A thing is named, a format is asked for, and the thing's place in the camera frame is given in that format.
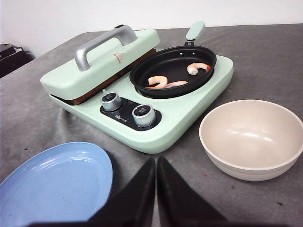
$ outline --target pan handle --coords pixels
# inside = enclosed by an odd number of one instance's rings
[[[202,34],[202,31],[205,28],[205,23],[203,21],[197,21],[195,22],[189,29],[189,31],[187,32],[185,38],[186,41],[184,43],[185,46],[187,45],[195,45],[195,40],[198,39],[200,37],[200,35]]]
[[[113,30],[106,32],[105,34],[89,41],[88,43],[79,47],[75,54],[75,60],[80,71],[86,71],[90,68],[89,62],[87,61],[87,53],[102,43],[110,40],[111,38],[117,38],[121,45],[127,45],[135,41],[138,37],[134,31],[127,25],[119,25]]]

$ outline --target white wall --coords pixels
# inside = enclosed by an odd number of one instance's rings
[[[1,0],[1,43],[36,57],[87,31],[303,23],[302,0]]]

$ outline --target silver knob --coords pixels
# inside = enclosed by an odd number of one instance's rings
[[[101,99],[101,103],[107,112],[115,111],[122,105],[121,98],[117,92],[109,92],[105,94]]]
[[[140,128],[150,126],[156,120],[156,114],[151,105],[143,104],[133,109],[132,112],[136,125]]]

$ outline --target gray tablecloth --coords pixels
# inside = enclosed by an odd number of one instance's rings
[[[183,45],[187,28],[158,30],[164,49]],[[71,141],[102,147],[113,163],[111,197],[152,156],[135,151],[53,103],[40,84],[50,70],[102,32],[81,34],[6,75],[1,84],[1,180],[35,154]],[[196,45],[234,62],[230,85],[185,134],[161,153],[188,184],[227,219],[303,226],[303,157],[283,175],[264,182],[237,180],[204,152],[198,128],[213,108],[233,100],[280,104],[303,120],[303,24],[208,27]],[[160,226],[157,200],[152,226]]]

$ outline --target blue plate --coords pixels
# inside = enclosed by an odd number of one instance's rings
[[[64,143],[34,156],[0,185],[1,226],[86,221],[106,203],[113,169],[106,152]]]

